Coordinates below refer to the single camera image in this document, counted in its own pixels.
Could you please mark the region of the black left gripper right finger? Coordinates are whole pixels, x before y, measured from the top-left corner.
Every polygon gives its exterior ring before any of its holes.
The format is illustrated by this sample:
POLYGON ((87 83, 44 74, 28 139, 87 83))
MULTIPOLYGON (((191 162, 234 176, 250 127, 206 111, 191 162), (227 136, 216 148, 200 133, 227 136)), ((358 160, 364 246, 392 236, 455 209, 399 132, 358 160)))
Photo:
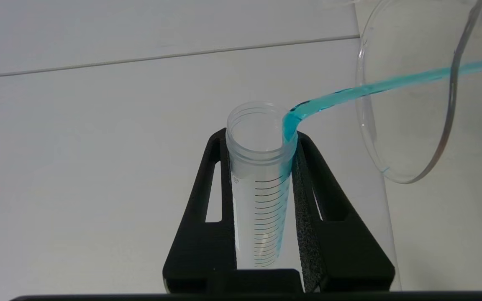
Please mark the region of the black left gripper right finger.
POLYGON ((395 267, 318 147, 299 132, 292 164, 297 242, 307 293, 389 291, 395 267))

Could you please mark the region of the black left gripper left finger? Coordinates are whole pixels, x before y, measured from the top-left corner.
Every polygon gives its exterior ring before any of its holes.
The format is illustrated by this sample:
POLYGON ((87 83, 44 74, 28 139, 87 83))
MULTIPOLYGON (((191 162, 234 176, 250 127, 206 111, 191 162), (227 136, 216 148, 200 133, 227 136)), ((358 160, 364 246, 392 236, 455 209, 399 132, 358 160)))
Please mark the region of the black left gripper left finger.
POLYGON ((163 265, 168 293, 206 293, 215 273, 237 268, 235 219, 226 130, 207 141, 177 233, 163 265), (220 166, 221 219, 207 222, 215 166, 220 166))

